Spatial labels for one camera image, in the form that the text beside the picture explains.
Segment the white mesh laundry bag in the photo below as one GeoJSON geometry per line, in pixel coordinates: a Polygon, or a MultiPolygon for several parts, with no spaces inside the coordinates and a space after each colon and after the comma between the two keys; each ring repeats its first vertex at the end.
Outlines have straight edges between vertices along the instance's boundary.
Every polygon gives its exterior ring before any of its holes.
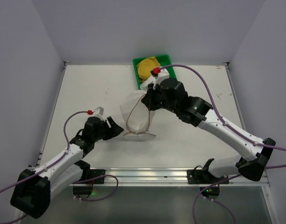
{"type": "Polygon", "coordinates": [[[148,141],[156,137],[149,132],[154,112],[141,102],[145,91],[137,90],[127,95],[120,104],[120,110],[127,132],[123,135],[128,141],[148,141]]]}

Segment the yellow bra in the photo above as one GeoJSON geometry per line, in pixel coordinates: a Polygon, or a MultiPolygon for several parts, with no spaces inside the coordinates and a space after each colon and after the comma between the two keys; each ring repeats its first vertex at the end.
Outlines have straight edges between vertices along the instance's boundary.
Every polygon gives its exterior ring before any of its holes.
{"type": "Polygon", "coordinates": [[[139,82],[145,82],[151,76],[150,71],[159,66],[160,63],[155,56],[147,57],[139,62],[136,66],[139,82]]]}

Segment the white bra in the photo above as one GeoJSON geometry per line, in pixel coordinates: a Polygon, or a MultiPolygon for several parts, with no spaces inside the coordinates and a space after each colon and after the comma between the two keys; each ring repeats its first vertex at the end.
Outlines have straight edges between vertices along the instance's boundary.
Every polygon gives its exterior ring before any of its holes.
{"type": "Polygon", "coordinates": [[[149,84],[153,84],[153,89],[155,89],[157,84],[160,84],[163,80],[168,79],[169,77],[169,72],[166,69],[163,69],[157,75],[151,75],[146,81],[144,81],[140,85],[140,90],[147,91],[149,84]]]}

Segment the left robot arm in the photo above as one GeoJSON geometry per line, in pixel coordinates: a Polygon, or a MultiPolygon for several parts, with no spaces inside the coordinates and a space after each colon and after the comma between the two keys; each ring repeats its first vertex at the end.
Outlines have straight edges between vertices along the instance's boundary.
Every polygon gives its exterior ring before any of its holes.
{"type": "Polygon", "coordinates": [[[89,178],[90,165],[82,159],[94,149],[95,143],[117,137],[123,131],[111,117],[89,117],[60,154],[34,170],[20,173],[10,204],[32,218],[41,217],[59,192],[89,178]]]}

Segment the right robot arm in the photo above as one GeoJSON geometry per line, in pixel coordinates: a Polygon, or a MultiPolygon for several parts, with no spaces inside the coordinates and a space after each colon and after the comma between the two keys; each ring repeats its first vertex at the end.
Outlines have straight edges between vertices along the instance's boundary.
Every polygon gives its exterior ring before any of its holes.
{"type": "Polygon", "coordinates": [[[166,109],[182,122],[209,132],[232,147],[237,154],[224,159],[209,159],[197,176],[213,182],[227,175],[242,175],[258,182],[265,170],[276,142],[251,135],[224,118],[219,118],[213,106],[200,97],[189,96],[184,85],[175,78],[161,83],[146,81],[142,90],[147,93],[142,103],[150,110],[166,109]]]}

